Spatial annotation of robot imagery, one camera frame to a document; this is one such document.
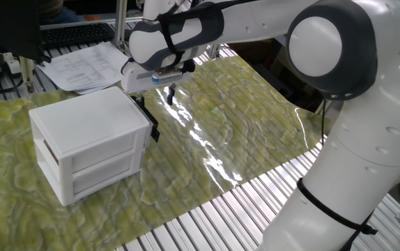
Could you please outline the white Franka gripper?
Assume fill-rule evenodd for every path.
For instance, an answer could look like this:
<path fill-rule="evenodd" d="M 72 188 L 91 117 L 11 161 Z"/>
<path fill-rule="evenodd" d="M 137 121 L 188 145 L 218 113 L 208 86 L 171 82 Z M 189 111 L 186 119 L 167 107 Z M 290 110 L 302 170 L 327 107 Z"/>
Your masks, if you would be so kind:
<path fill-rule="evenodd" d="M 141 93 L 169 86 L 168 105 L 173 105 L 176 85 L 186 82 L 192 76 L 191 73 L 182 73 L 179 70 L 169 73 L 147 71 L 135 62 L 126 62 L 121 68 L 121 74 L 121 86 L 127 93 Z M 142 95 L 137 96 L 136 102 L 142 109 L 145 108 L 145 98 Z"/>

